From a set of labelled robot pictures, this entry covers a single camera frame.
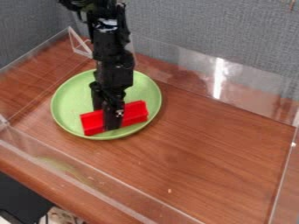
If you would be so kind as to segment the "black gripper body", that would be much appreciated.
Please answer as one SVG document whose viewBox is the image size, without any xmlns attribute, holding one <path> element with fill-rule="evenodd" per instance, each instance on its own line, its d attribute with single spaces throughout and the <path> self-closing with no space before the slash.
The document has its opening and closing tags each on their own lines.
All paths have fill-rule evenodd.
<svg viewBox="0 0 299 224">
<path fill-rule="evenodd" d="M 124 99 L 125 89 L 133 86 L 135 56 L 127 45 L 131 31 L 127 27 L 127 4 L 117 0 L 57 0 L 88 27 L 93 46 L 93 73 L 105 99 Z"/>
</svg>

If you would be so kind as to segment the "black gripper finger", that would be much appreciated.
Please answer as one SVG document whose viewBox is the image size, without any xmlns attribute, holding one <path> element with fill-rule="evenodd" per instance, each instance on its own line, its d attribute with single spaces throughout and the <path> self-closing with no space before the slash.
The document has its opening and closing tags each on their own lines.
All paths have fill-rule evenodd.
<svg viewBox="0 0 299 224">
<path fill-rule="evenodd" d="M 103 109 L 104 96 L 101 86 L 96 81 L 89 83 L 92 106 L 95 110 Z"/>
<path fill-rule="evenodd" d="M 105 131 L 117 130 L 121 126 L 125 102 L 121 99 L 105 99 L 103 102 Z"/>
</svg>

